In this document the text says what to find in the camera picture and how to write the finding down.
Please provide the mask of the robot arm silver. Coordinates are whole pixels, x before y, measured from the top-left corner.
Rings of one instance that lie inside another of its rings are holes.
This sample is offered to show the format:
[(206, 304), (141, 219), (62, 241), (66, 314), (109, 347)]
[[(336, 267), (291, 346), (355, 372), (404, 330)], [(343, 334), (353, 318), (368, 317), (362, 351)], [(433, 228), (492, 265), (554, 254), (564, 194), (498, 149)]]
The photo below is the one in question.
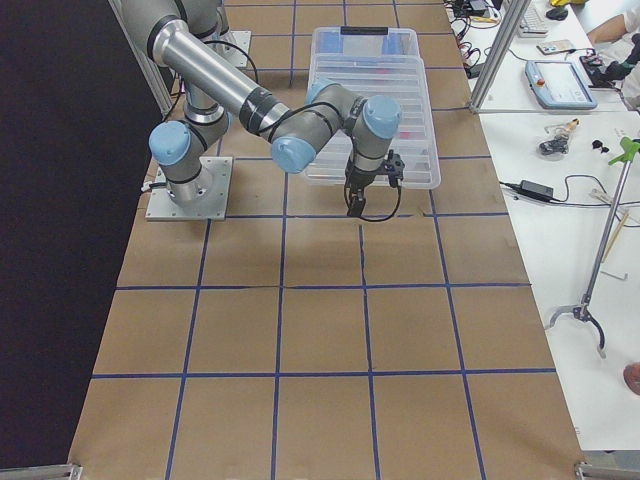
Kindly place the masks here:
[(350, 217), (361, 217), (365, 189), (377, 177), (400, 187), (404, 164), (390, 148), (401, 119), (396, 100), (365, 98), (319, 80), (304, 106), (289, 108), (215, 47), (229, 31), (220, 1), (124, 1), (121, 15), (134, 45), (184, 82), (183, 119), (163, 121), (149, 136), (173, 217), (225, 215), (231, 166), (202, 156), (225, 135), (233, 117), (270, 143), (272, 160), (288, 173), (303, 171), (337, 132), (344, 132), (352, 142), (344, 186)]

